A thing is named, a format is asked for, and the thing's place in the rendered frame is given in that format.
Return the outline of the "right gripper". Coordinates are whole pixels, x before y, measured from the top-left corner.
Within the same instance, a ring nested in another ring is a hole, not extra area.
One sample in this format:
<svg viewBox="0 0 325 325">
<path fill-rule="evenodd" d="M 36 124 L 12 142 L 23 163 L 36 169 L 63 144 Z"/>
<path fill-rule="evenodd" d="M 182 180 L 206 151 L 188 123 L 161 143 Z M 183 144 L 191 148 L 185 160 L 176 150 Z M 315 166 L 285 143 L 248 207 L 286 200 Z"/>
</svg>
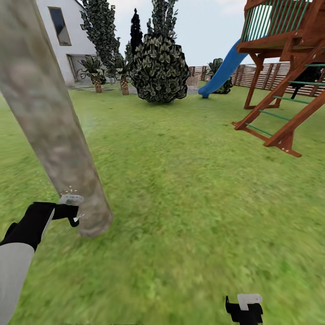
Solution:
<svg viewBox="0 0 325 325">
<path fill-rule="evenodd" d="M 239 304 L 229 304 L 228 296 L 226 296 L 226 310 L 227 313 L 230 313 L 232 316 L 232 321 L 239 322 L 240 325 L 244 320 L 251 320 L 258 323 L 263 323 L 261 315 L 263 314 L 262 307 L 259 303 L 248 303 L 248 311 L 242 311 L 239 307 Z"/>
</svg>

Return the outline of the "pesticide atomizer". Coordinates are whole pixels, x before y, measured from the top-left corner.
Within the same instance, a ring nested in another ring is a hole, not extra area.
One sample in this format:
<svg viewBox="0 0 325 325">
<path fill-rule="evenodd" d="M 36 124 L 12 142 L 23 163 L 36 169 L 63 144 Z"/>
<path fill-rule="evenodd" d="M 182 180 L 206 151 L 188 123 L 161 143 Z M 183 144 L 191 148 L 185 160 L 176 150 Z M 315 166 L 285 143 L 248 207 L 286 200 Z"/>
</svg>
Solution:
<svg viewBox="0 0 325 325">
<path fill-rule="evenodd" d="M 72 227 L 77 227 L 79 225 L 79 220 L 76 218 L 68 218 L 68 220 Z"/>
</svg>

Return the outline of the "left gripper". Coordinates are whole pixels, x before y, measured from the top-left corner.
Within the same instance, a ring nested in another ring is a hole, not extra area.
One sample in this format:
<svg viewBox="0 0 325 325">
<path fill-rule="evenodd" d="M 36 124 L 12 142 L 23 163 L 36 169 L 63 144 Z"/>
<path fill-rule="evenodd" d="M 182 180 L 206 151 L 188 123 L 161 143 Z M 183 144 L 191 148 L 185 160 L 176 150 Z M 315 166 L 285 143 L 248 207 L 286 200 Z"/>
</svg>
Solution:
<svg viewBox="0 0 325 325">
<path fill-rule="evenodd" d="M 57 219 L 61 218 L 76 218 L 79 206 L 77 205 L 67 205 L 67 204 L 58 204 L 62 208 L 62 213 Z"/>
</svg>

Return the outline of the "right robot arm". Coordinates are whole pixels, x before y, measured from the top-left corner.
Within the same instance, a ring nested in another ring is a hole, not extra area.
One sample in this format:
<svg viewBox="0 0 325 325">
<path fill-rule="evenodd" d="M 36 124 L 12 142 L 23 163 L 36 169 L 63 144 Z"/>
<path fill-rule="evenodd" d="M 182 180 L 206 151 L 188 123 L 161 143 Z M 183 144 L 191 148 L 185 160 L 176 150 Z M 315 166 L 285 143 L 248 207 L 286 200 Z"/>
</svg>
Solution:
<svg viewBox="0 0 325 325">
<path fill-rule="evenodd" d="M 229 304 L 226 296 L 226 310 L 232 316 L 232 321 L 239 322 L 240 325 L 257 325 L 263 323 L 261 315 L 263 314 L 260 303 L 262 296 L 257 293 L 238 294 L 239 304 Z"/>
</svg>

